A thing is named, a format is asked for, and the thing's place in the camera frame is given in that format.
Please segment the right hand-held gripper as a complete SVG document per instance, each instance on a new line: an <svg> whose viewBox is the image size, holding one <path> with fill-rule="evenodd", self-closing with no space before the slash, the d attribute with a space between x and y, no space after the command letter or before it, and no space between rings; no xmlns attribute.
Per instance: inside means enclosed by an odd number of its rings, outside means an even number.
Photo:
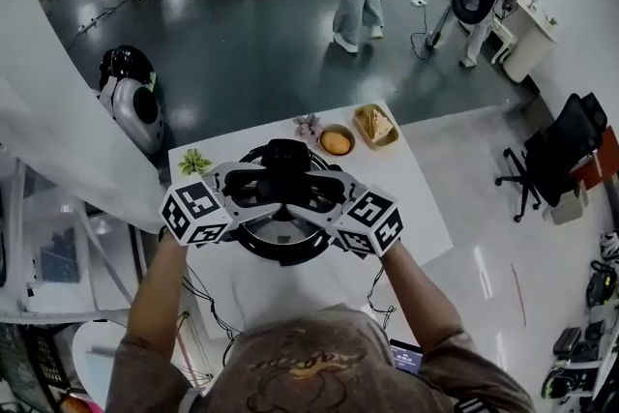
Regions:
<svg viewBox="0 0 619 413"><path fill-rule="evenodd" d="M310 183L324 192L352 192L359 186L354 177L342 170L313 170L307 175ZM359 257L382 257L403 231L396 199L377 186L364 189L343 211L339 203L327 212L294 204L285 207L294 218L317 227L332 226L343 248Z"/></svg>

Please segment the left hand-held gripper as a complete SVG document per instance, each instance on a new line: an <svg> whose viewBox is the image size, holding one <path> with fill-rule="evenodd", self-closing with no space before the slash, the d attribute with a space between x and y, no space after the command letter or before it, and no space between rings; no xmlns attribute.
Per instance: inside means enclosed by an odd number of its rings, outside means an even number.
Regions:
<svg viewBox="0 0 619 413"><path fill-rule="evenodd" d="M222 165L224 182L254 180L269 170L253 162L226 162ZM218 242L235 222L258 221L272 217L282 203L239 205L229 201L229 214L214 191L198 173L173 183L165 193L160 215L164 225L181 246Z"/></svg>

